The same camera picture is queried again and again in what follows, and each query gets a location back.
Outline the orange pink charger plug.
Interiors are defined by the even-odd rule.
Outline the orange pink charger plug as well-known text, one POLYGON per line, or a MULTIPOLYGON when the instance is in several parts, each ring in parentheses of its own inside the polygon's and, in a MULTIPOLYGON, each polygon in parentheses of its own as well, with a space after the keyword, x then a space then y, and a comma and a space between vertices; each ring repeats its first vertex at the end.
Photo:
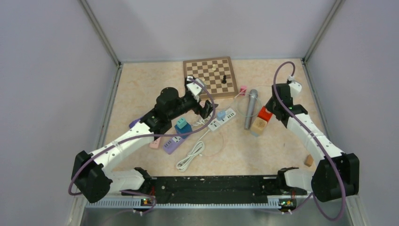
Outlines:
POLYGON ((204 108, 204 107, 206 106, 206 102, 205 102, 205 101, 201 101, 201 102, 199 102, 199 104, 200 104, 200 106, 201 106, 202 108, 204 108))

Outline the wooden cube socket adapter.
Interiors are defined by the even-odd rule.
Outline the wooden cube socket adapter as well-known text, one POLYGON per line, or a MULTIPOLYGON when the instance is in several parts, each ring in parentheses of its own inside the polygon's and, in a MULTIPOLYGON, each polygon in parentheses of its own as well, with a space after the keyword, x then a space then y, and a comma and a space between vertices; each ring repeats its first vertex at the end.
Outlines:
POLYGON ((253 121, 250 131, 264 131, 264 129, 266 128, 268 122, 256 117, 255 120, 253 121))

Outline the teal charger plug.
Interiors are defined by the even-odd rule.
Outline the teal charger plug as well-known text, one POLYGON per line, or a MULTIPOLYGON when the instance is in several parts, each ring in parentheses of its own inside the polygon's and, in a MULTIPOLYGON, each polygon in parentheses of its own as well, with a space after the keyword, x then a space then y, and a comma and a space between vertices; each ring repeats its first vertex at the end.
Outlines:
POLYGON ((177 122, 176 122, 176 126, 179 128, 179 129, 182 129, 184 126, 186 126, 187 125, 187 121, 186 121, 186 119, 184 118, 184 117, 181 117, 180 119, 178 119, 177 120, 177 122))

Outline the light blue charger plug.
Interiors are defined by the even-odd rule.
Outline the light blue charger plug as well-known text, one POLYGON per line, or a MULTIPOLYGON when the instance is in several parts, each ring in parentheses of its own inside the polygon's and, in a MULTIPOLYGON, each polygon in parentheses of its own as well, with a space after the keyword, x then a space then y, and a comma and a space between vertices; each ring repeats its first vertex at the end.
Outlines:
POLYGON ((217 113, 217 120, 223 121, 226 117, 226 111, 220 111, 217 113))

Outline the red cube socket adapter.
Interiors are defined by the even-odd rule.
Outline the red cube socket adapter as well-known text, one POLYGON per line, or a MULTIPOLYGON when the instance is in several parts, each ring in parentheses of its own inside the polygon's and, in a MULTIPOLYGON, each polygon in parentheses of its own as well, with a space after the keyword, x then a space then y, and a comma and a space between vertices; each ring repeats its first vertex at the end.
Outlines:
POLYGON ((262 120, 264 120, 264 121, 266 121, 266 122, 269 122, 269 121, 271 120, 271 118, 273 117, 273 113, 269 112, 269 111, 266 109, 266 107, 263 106, 263 107, 261 108, 261 110, 259 111, 257 117, 260 118, 260 119, 262 119, 262 120))

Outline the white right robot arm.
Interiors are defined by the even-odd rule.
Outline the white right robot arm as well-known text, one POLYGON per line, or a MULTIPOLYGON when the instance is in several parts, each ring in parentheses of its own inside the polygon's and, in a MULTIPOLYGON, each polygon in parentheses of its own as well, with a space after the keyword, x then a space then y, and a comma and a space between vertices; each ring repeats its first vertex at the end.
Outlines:
POLYGON ((272 86, 272 97, 266 110, 293 132, 310 153, 317 165, 315 172, 296 167, 278 171, 276 188, 282 194, 294 188, 312 192, 321 202, 356 195, 359 192, 359 158, 345 153, 335 146, 313 123, 302 105, 293 104, 293 98, 301 91, 298 82, 279 83, 272 86))

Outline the blue cube socket adapter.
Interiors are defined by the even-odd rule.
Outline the blue cube socket adapter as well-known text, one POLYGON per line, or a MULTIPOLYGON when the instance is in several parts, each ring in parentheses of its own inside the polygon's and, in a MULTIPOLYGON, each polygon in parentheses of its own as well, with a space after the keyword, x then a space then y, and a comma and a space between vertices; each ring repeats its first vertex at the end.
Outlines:
POLYGON ((192 133, 192 126, 190 124, 186 124, 182 128, 179 128, 177 125, 175 125, 175 131, 181 138, 186 139, 192 133))

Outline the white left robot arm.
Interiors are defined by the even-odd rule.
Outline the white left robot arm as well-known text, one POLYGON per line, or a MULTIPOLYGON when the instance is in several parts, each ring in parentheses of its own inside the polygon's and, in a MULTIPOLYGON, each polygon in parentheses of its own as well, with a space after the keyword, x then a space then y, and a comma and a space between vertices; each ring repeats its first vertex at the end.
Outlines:
POLYGON ((94 203, 107 194, 122 190, 135 190, 142 195, 148 193, 151 182, 143 173, 136 169, 128 173, 116 173, 113 169, 142 146, 166 136, 172 127, 172 120, 188 111, 193 111, 203 119, 215 116, 214 100, 206 100, 201 105, 201 92, 206 92, 206 89, 195 83, 189 84, 182 97, 175 88, 164 88, 156 98, 154 108, 125 134, 90 153, 78 153, 68 187, 69 195, 81 194, 90 203, 94 203))

